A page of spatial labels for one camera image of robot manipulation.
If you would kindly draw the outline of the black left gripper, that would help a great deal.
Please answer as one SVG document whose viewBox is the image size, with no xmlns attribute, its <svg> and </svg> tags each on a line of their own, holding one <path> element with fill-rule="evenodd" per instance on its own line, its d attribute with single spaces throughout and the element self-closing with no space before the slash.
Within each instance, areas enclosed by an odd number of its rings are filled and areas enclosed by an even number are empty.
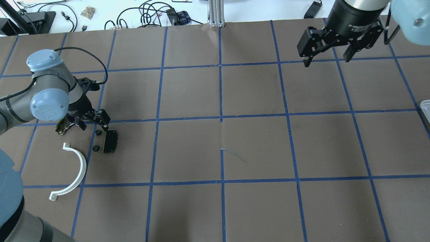
<svg viewBox="0 0 430 242">
<path fill-rule="evenodd" d="M 60 120 L 61 125 L 76 125 L 82 131 L 87 128 L 86 122 L 100 125 L 104 132 L 109 130 L 109 122 L 111 118 L 107 114 L 106 110 L 100 109 L 95 110 L 92 107 L 92 103 L 87 97 L 88 91 L 98 91 L 100 86 L 89 78 L 75 79 L 77 85 L 83 91 L 81 97 L 72 104 L 69 104 L 69 108 L 66 116 Z"/>
</svg>

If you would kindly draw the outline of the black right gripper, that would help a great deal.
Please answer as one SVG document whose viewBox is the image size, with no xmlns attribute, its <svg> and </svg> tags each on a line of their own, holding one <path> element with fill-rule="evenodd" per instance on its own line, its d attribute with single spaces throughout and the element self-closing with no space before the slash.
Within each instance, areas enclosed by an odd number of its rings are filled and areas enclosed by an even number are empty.
<svg viewBox="0 0 430 242">
<path fill-rule="evenodd" d="M 336 0 L 325 27 L 307 27 L 297 44 L 304 66 L 309 67 L 316 55 L 335 46 L 348 46 L 346 63 L 357 52 L 372 48 L 384 29 L 378 19 L 383 10 L 383 0 Z"/>
</svg>

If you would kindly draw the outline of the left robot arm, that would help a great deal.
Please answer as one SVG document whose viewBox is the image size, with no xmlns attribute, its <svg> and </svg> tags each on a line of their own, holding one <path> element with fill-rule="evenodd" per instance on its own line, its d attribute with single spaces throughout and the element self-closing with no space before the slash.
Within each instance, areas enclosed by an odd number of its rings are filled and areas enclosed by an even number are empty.
<svg viewBox="0 0 430 242">
<path fill-rule="evenodd" d="M 86 129 L 86 122 L 109 130 L 110 117 L 106 110 L 95 110 L 87 92 L 100 90 L 107 78 L 97 82 L 71 74 L 57 50 L 42 49 L 26 60 L 32 76 L 29 86 L 1 98 L 0 132 L 38 119 L 57 121 L 56 132 L 63 135 L 76 125 Z"/>
</svg>

